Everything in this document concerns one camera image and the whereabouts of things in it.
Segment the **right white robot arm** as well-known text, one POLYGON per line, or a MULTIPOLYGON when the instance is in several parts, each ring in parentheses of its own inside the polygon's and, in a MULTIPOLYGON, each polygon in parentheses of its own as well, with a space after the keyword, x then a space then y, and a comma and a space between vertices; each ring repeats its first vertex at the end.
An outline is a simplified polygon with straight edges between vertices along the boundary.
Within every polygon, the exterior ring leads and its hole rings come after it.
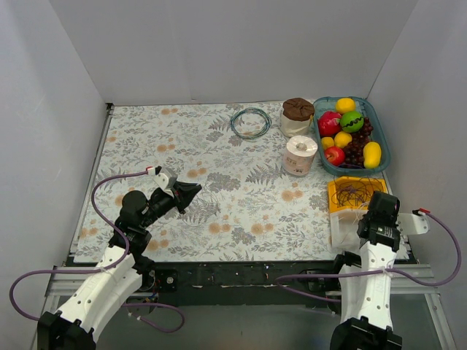
POLYGON ((390 315, 390 269, 401 241, 397 227, 400 202, 376 191, 358 223, 360 267, 341 264, 330 280, 341 290, 341 323, 331 336, 331 349, 401 349, 390 315))

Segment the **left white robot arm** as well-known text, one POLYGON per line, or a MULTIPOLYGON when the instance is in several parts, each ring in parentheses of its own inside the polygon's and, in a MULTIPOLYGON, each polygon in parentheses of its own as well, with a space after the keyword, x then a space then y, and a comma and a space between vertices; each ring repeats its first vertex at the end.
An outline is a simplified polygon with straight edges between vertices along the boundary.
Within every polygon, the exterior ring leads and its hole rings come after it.
POLYGON ((125 194, 96 273, 57 311, 39 318, 38 349, 95 349, 108 322, 135 291, 157 290, 164 278, 143 255, 152 238, 148 227, 172 209, 184 213, 201 189, 196 183, 162 179, 150 197, 138 190, 125 194))

